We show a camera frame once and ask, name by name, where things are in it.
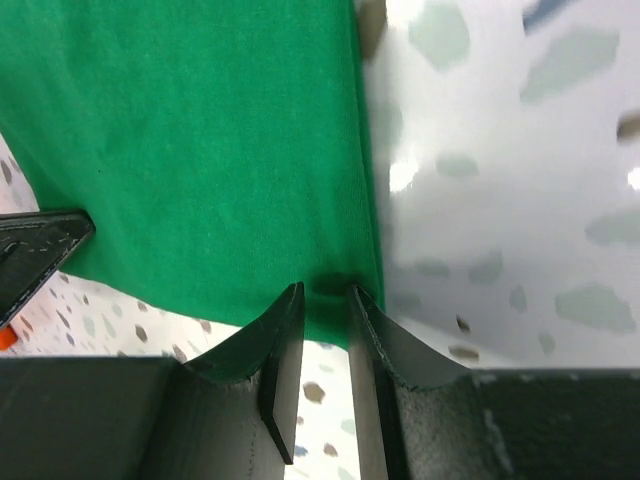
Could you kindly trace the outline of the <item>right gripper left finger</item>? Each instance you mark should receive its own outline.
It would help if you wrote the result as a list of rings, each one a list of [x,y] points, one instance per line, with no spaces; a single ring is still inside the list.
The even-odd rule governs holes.
[[[294,457],[305,292],[188,361],[1,362],[5,479],[280,479]]]

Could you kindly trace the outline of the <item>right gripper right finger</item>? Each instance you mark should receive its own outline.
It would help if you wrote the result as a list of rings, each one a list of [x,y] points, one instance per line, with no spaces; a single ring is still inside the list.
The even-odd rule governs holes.
[[[632,369],[470,369],[348,292],[365,479],[635,479]]]

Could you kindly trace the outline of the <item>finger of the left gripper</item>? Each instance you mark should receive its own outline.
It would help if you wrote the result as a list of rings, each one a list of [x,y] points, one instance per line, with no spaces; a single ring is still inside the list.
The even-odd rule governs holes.
[[[94,223],[82,210],[1,216],[2,327],[94,233]]]

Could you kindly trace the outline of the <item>green polo shirt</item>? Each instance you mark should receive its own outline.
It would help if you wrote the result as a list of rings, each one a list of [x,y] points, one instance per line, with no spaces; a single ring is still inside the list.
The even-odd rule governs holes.
[[[340,347],[347,288],[382,293],[350,1],[5,1],[1,133],[95,224],[69,275],[237,326],[300,282]]]

